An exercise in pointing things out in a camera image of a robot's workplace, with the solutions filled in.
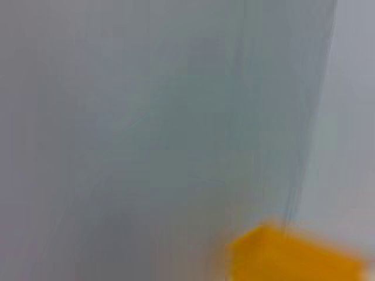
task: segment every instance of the yellow box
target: yellow box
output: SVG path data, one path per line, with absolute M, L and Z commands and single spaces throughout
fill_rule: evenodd
M 358 281 L 364 267 L 355 255 L 270 224 L 229 249 L 231 281 Z

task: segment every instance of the orange object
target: orange object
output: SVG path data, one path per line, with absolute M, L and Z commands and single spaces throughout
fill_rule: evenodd
M 363 266 L 356 256 L 272 225 L 230 245 L 231 281 L 358 281 Z

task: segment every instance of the gray wall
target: gray wall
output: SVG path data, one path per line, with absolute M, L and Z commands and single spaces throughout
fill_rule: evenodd
M 368 0 L 339 1 L 297 219 L 375 251 L 375 31 Z
M 332 15 L 2 2 L 0 279 L 209 280 L 228 232 L 288 215 Z
M 234 232 L 294 217 L 335 7 L 326 0 L 247 2 L 229 130 Z

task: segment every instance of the white wall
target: white wall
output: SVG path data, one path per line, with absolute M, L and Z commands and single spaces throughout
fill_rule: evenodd
M 336 1 L 248 1 L 236 62 L 228 214 L 244 231 L 294 211 Z
M 371 0 L 340 0 L 297 220 L 375 251 L 375 30 Z
M 247 3 L 0 3 L 0 280 L 208 280 L 285 214 L 333 2 Z

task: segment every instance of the white surface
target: white surface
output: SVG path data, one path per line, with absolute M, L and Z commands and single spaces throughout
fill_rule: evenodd
M 285 212 L 332 5 L 249 3 L 1 1 L 0 280 L 207 280 Z
M 375 252 L 375 2 L 341 0 L 297 220 Z

